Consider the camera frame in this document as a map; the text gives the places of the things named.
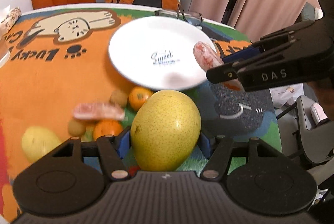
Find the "large peeled pomelo segment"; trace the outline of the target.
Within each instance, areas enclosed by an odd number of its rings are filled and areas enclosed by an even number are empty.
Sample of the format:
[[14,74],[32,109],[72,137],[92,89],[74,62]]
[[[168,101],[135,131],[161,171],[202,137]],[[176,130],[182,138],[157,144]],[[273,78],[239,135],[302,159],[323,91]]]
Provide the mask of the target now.
[[[210,47],[210,45],[203,42],[197,42],[194,45],[193,54],[196,62],[205,72],[207,72],[209,69],[213,69],[224,64],[218,54]],[[244,91],[241,82],[237,79],[221,84],[235,91]]]

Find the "red small fruit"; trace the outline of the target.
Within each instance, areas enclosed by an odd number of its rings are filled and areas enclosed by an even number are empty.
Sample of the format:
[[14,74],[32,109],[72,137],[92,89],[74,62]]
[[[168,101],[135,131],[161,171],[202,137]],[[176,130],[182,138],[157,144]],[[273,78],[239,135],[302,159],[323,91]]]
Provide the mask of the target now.
[[129,175],[131,177],[134,177],[138,171],[140,171],[141,168],[139,166],[131,166],[127,169]]

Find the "orange mandarin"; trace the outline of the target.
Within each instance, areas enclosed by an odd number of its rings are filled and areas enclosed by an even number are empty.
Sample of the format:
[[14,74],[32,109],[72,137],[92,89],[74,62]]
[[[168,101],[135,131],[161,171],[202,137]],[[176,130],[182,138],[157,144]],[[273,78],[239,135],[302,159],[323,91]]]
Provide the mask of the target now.
[[105,135],[118,136],[123,131],[123,126],[116,120],[101,120],[93,130],[93,140]]
[[139,86],[134,87],[129,94],[130,107],[137,112],[152,95],[153,91],[150,89]]

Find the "large yellow-green pear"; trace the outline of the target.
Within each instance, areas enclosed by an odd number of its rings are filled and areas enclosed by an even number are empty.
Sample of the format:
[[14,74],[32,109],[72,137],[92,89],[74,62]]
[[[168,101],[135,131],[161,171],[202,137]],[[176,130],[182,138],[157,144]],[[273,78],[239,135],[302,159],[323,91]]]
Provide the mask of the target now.
[[188,95],[175,90],[154,93],[137,112],[131,146],[144,171],[174,171],[191,155],[201,130],[201,116]]

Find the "smaller yellow pear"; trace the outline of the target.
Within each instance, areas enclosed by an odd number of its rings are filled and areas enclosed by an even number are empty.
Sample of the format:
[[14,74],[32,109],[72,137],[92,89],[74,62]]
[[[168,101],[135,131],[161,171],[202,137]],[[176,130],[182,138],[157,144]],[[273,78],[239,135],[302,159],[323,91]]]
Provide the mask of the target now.
[[34,163],[44,157],[62,142],[58,136],[46,127],[30,126],[22,135],[22,150],[27,160]]

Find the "white plastic bags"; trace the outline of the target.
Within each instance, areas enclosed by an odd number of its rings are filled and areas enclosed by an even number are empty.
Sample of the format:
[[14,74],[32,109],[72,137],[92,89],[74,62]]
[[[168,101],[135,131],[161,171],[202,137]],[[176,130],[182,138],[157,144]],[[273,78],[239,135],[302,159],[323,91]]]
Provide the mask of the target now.
[[273,106],[280,109],[286,104],[293,105],[296,100],[304,94],[304,86],[302,83],[299,83],[271,88],[269,91],[272,97]]

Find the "dark-framed eyeglasses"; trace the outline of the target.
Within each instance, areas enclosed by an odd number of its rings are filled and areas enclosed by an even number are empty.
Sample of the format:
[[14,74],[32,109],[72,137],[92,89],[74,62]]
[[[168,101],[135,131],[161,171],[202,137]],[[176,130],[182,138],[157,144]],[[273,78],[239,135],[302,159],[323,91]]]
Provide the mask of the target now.
[[198,12],[185,12],[184,10],[167,10],[167,9],[160,9],[154,11],[155,16],[159,17],[170,17],[175,18],[178,20],[183,20],[190,25],[193,26],[200,26],[203,22],[203,16],[201,13]]

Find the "white round plate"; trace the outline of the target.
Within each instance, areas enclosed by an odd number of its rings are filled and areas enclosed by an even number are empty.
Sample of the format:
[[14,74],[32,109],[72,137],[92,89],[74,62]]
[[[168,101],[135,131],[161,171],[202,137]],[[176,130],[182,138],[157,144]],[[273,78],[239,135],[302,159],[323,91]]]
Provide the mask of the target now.
[[197,42],[215,48],[203,31],[185,21],[143,17],[113,34],[108,55],[119,74],[137,85],[182,91],[207,80],[193,55]]

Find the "grey sofa with cushions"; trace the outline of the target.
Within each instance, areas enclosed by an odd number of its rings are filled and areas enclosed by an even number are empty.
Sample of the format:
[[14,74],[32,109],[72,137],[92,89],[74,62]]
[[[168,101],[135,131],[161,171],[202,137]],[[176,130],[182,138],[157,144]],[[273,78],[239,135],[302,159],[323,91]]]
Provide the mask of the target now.
[[311,107],[318,99],[309,85],[296,100],[298,131],[296,135],[300,163],[306,169],[325,164],[333,158],[333,122],[317,122]]

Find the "colourful cat table mat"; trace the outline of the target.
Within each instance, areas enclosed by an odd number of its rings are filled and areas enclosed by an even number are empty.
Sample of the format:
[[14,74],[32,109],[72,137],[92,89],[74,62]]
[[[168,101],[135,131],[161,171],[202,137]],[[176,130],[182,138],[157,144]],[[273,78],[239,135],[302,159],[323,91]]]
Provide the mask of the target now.
[[153,10],[144,6],[82,4],[56,6],[23,14],[1,37],[11,55],[1,68],[1,223],[18,215],[12,185],[29,166],[22,135],[29,126],[42,126],[59,140],[68,139],[67,123],[72,108],[85,101],[107,101],[117,89],[131,91],[134,84],[123,78],[107,55],[113,29],[93,31],[87,39],[56,45],[53,37],[37,37],[23,49],[17,47],[33,24],[44,17],[67,11],[112,10],[123,24]]

